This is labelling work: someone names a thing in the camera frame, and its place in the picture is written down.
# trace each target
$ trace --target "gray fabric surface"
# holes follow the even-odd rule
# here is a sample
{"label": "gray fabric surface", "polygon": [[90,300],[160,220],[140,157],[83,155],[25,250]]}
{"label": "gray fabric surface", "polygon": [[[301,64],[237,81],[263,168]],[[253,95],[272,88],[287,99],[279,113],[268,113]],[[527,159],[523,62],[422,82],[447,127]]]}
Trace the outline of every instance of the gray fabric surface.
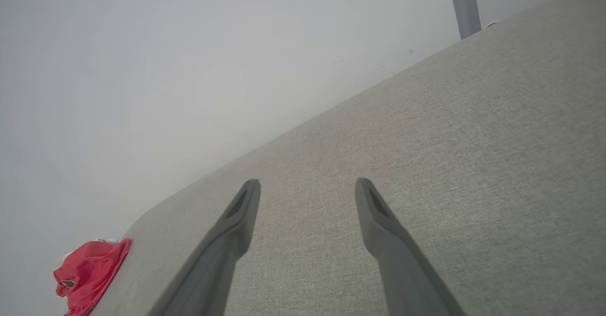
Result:
{"label": "gray fabric surface", "polygon": [[469,315],[603,314],[605,8],[498,23],[158,204],[93,316],[144,315],[248,178],[262,194],[226,315],[386,315],[358,176]]}

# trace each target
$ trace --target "red cloth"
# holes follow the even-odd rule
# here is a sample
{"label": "red cloth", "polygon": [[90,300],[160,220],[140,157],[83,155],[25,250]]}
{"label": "red cloth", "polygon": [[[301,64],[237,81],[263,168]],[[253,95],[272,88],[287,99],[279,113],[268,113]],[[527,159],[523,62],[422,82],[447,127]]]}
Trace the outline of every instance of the red cloth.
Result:
{"label": "red cloth", "polygon": [[128,253],[130,239],[112,245],[89,241],[71,253],[56,269],[57,295],[67,296],[69,316],[86,316],[112,282]]}

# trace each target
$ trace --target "gray couch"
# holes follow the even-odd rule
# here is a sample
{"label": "gray couch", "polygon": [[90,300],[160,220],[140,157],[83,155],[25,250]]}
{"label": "gray couch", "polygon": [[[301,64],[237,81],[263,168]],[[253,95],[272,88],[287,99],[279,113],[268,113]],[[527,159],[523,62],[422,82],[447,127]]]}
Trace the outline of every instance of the gray couch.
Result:
{"label": "gray couch", "polygon": [[249,178],[261,200],[225,314],[386,315],[359,176],[467,314],[603,314],[606,0],[491,26],[161,202],[93,316],[145,315]]}

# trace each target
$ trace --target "gray vertical pole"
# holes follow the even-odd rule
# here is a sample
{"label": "gray vertical pole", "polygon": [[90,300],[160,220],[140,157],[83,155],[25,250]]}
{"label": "gray vertical pole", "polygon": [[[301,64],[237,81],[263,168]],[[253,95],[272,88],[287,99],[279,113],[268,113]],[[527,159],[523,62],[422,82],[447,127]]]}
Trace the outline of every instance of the gray vertical pole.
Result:
{"label": "gray vertical pole", "polygon": [[461,39],[465,39],[482,29],[477,0],[453,0],[453,4]]}

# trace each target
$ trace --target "red garment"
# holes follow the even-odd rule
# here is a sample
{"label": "red garment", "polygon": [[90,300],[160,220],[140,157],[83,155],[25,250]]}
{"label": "red garment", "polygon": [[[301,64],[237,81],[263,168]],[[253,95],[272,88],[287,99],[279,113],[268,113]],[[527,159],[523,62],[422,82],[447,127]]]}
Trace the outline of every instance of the red garment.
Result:
{"label": "red garment", "polygon": [[57,295],[67,296],[69,316],[86,316],[97,304],[128,253],[130,239],[112,245],[89,241],[56,269]]}

